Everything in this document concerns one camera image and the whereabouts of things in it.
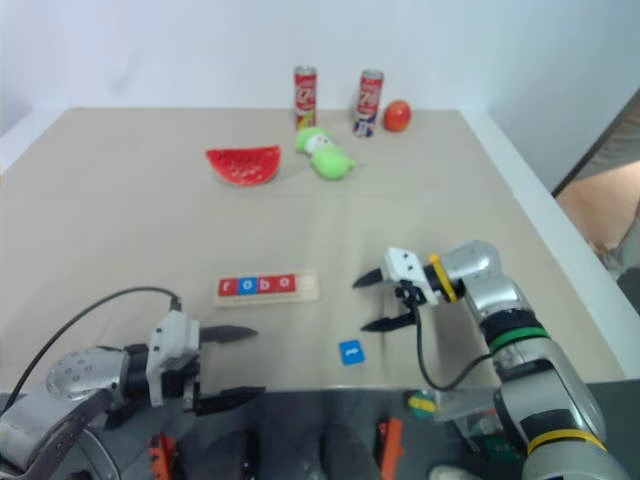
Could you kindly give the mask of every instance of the toy fruit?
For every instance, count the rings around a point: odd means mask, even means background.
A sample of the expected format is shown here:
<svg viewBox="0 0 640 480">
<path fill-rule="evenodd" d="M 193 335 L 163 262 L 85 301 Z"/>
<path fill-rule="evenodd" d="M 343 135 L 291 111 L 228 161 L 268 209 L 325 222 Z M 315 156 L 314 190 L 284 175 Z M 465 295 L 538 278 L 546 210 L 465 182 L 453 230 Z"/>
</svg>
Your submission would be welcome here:
<svg viewBox="0 0 640 480">
<path fill-rule="evenodd" d="M 280 147 L 207 150 L 207 157 L 223 180 L 249 187 L 275 176 L 280 166 Z"/>
<path fill-rule="evenodd" d="M 384 111 L 384 128 L 402 132 L 411 121 L 411 107 L 404 100 L 395 100 Z"/>
<path fill-rule="evenodd" d="M 355 166 L 342 147 L 336 145 L 329 132 L 319 127 L 304 128 L 296 137 L 296 150 L 311 155 L 311 165 L 318 175 L 340 180 Z"/>
</svg>

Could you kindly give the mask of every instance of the blue block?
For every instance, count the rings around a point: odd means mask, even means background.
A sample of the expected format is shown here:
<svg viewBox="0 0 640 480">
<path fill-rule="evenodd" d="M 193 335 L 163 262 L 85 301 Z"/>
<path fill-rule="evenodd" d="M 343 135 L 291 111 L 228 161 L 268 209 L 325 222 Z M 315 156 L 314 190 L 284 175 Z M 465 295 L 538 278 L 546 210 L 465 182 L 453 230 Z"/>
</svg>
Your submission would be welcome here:
<svg viewBox="0 0 640 480">
<path fill-rule="evenodd" d="M 364 350 L 362 350 L 359 340 L 342 342 L 339 346 L 343 364 L 353 365 L 354 363 L 364 362 Z"/>
<path fill-rule="evenodd" d="M 254 295 L 258 293 L 258 277 L 238 279 L 238 295 Z"/>
</svg>

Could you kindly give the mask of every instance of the black cable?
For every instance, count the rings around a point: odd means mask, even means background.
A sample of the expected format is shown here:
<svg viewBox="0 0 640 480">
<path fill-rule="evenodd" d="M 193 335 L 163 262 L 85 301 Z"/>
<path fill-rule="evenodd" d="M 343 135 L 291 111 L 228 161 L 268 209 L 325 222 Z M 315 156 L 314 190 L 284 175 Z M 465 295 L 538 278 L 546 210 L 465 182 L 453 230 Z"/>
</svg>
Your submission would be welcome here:
<svg viewBox="0 0 640 480">
<path fill-rule="evenodd" d="M 75 317 L 73 317 L 71 320 L 69 320 L 67 323 L 65 323 L 62 327 L 60 327 L 60 329 L 58 329 L 58 331 L 49 339 L 49 341 L 44 345 L 44 347 L 42 347 L 40 349 L 38 354 L 35 357 L 33 357 L 33 360 L 31 360 L 31 363 L 29 363 L 29 366 L 26 368 L 26 370 L 24 371 L 24 373 L 20 377 L 20 380 L 18 380 L 18 383 L 16 384 L 16 386 L 13 388 L 13 391 L 11 392 L 11 395 L 9 395 L 9 399 L 7 400 L 7 403 L 5 404 L 4 409 L 2 410 L 2 414 L 4 415 L 4 413 L 7 410 L 9 410 L 11 405 L 13 405 L 15 403 L 15 401 L 18 399 L 18 395 L 20 395 L 20 390 L 22 390 L 22 387 L 24 386 L 25 382 L 29 378 L 29 375 L 31 375 L 31 373 L 33 372 L 33 369 L 36 367 L 38 362 L 42 359 L 44 354 L 47 353 L 47 350 L 49 350 L 51 345 L 53 345 L 55 343 L 55 341 L 58 340 L 58 338 L 60 338 L 64 332 L 66 332 L 70 327 L 73 326 L 73 324 L 75 324 L 78 320 L 80 320 L 82 317 L 84 317 L 87 313 L 89 313 L 92 310 L 98 308 L 100 305 L 103 305 L 103 304 L 113 300 L 116 297 L 120 297 L 122 295 L 126 295 L 128 293 L 134 293 L 134 292 L 159 292 L 159 293 L 164 293 L 165 295 L 168 295 L 171 298 L 171 304 L 170 304 L 170 307 L 169 307 L 170 310 L 178 310 L 178 311 L 182 310 L 182 303 L 180 301 L 180 297 L 178 295 L 176 295 L 174 292 L 172 292 L 171 290 L 167 290 L 166 288 L 161 288 L 161 287 L 132 287 L 132 288 L 126 288 L 124 290 L 120 290 L 119 292 L 112 293 L 111 295 L 108 295 L 108 296 L 98 300 L 97 302 L 89 305 L 87 308 L 82 310 Z"/>
<path fill-rule="evenodd" d="M 411 313 L 413 313 L 413 316 L 416 320 L 416 332 L 417 332 L 417 338 L 418 338 L 418 365 L 420 365 L 420 373 L 422 373 L 422 376 L 424 377 L 425 382 L 427 382 L 427 384 L 434 390 L 440 390 L 441 392 L 448 392 L 453 390 L 460 384 L 460 382 L 462 382 L 465 379 L 467 375 L 469 375 L 469 372 L 471 372 L 471 370 L 473 370 L 479 363 L 484 362 L 485 360 L 488 360 L 491 358 L 490 353 L 481 355 L 475 360 L 473 360 L 471 363 L 469 363 L 466 367 L 464 367 L 462 371 L 458 374 L 458 376 L 453 379 L 453 381 L 447 383 L 446 385 L 435 384 L 433 380 L 431 380 L 431 377 L 429 377 L 429 374 L 427 373 L 427 369 L 424 366 L 424 358 L 422 355 L 422 319 L 420 318 L 420 312 L 418 311 L 417 305 L 411 306 L 410 308 L 411 308 Z"/>
</svg>

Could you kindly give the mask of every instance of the beige table surface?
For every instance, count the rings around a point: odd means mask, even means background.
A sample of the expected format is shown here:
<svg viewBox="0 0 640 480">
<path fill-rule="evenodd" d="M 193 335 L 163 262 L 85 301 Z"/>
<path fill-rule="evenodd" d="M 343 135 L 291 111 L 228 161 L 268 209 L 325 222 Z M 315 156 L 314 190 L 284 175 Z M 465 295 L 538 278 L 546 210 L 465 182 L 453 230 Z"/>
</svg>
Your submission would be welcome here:
<svg viewBox="0 0 640 480">
<path fill-rule="evenodd" d="M 259 336 L 203 353 L 206 389 L 423 385 L 415 329 L 359 328 L 396 309 L 388 287 L 352 282 L 395 245 L 422 255 L 472 239 L 500 251 L 539 319 L 587 381 L 623 373 L 551 254 L 462 117 L 416 112 L 408 131 L 356 139 L 346 112 L 320 112 L 359 166 L 323 181 L 294 152 L 286 110 L 78 109 L 65 113 L 14 164 L 0 188 L 0 387 L 90 302 L 124 287 L 174 289 L 203 324 L 252 327 Z M 204 151 L 279 144 L 269 184 L 220 182 Z M 220 309 L 224 274 L 316 270 L 314 303 Z M 117 300 L 82 320 L 34 375 L 82 346 L 147 341 L 167 301 Z M 425 357 L 446 380 L 486 351 L 460 305 L 424 309 Z M 345 367 L 338 343 L 357 338 L 366 362 Z M 467 385 L 494 382 L 490 365 Z"/>
</svg>

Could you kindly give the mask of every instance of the watermelon toy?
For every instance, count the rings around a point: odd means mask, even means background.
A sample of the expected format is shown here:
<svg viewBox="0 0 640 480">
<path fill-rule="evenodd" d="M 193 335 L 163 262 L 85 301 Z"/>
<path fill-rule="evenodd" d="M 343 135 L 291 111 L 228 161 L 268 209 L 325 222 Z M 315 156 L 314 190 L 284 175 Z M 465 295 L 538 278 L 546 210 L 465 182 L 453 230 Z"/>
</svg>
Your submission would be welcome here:
<svg viewBox="0 0 640 480">
<path fill-rule="evenodd" d="M 207 150 L 213 169 L 228 183 L 250 187 L 268 182 L 278 172 L 280 147 Z"/>
</svg>

